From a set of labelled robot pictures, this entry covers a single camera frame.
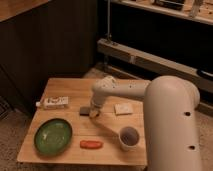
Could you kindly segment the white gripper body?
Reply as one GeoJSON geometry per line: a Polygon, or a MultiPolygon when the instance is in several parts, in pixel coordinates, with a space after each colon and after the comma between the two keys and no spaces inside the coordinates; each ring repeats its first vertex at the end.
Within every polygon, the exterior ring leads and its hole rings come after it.
{"type": "Polygon", "coordinates": [[[94,118],[100,114],[100,110],[104,105],[104,100],[101,98],[92,97],[90,100],[90,112],[89,117],[94,118]]]}

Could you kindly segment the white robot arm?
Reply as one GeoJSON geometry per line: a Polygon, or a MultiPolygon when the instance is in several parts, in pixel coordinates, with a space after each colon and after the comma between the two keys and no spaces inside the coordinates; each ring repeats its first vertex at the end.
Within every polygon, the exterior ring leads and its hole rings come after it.
{"type": "Polygon", "coordinates": [[[90,100],[91,117],[110,96],[143,103],[147,171],[203,171],[196,128],[198,88],[176,76],[119,83],[112,76],[96,81],[90,100]]]}

